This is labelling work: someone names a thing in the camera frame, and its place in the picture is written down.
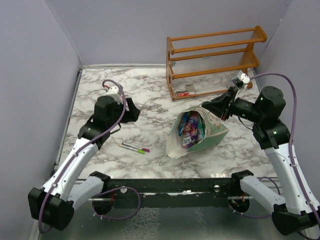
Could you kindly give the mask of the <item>green paper gift bag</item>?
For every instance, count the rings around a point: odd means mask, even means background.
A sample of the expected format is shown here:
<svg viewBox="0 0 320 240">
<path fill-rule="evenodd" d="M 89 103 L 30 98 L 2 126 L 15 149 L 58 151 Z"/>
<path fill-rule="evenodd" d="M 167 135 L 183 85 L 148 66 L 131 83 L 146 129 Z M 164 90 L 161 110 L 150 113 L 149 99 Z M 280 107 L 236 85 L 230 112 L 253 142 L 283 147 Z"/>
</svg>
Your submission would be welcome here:
<svg viewBox="0 0 320 240">
<path fill-rule="evenodd" d="M 178 159 L 217 146 L 229 129 L 200 104 L 180 112 L 165 137 L 166 156 Z"/>
</svg>

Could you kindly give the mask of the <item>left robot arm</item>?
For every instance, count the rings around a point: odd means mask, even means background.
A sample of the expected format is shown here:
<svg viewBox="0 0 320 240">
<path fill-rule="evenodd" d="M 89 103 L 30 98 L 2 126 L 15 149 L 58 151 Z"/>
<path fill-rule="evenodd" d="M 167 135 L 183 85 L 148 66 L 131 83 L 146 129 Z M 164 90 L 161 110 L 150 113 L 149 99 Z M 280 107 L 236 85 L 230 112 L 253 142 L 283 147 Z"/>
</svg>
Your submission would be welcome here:
<svg viewBox="0 0 320 240">
<path fill-rule="evenodd" d="M 84 182 L 76 181 L 89 160 L 96 155 L 115 127 L 136 122 L 140 110 L 127 97 L 118 102 L 112 96 L 99 97 L 93 115 L 81 127 L 67 158 L 52 177 L 40 188 L 32 188 L 27 199 L 31 217 L 38 221 L 38 230 L 45 234 L 52 228 L 64 230 L 75 211 L 93 196 L 106 197 L 111 190 L 110 177 L 94 172 Z"/>
</svg>

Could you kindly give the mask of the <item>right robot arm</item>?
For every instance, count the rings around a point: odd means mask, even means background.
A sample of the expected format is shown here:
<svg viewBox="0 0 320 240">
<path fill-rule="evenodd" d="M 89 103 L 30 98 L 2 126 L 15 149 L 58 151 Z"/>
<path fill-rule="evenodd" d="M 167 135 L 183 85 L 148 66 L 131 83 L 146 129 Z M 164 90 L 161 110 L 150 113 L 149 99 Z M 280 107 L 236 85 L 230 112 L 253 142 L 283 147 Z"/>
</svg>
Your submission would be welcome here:
<svg viewBox="0 0 320 240">
<path fill-rule="evenodd" d="M 292 132 L 279 118 L 286 105 L 282 91 L 273 86 L 264 87 L 254 103 L 238 98 L 237 92 L 236 87 L 230 87 L 201 106 L 223 121 L 237 116 L 253 123 L 253 136 L 271 162 L 283 194 L 276 194 L 245 171 L 230 182 L 230 191 L 236 196 L 246 193 L 253 197 L 270 213 L 282 235 L 305 232 L 306 239 L 318 240 L 320 203 L 299 166 Z"/>
</svg>

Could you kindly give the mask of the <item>purple Fox's candy bag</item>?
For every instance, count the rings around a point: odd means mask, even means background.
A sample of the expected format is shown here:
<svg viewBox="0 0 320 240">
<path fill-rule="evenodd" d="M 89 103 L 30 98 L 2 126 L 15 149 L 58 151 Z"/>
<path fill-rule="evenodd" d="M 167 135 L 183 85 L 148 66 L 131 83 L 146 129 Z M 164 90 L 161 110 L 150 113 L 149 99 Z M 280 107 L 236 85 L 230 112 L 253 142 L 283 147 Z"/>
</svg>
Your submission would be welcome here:
<svg viewBox="0 0 320 240">
<path fill-rule="evenodd" d="M 197 111 L 182 114 L 178 125 L 178 136 L 182 137 L 182 147 L 191 148 L 205 138 L 205 122 Z"/>
</svg>

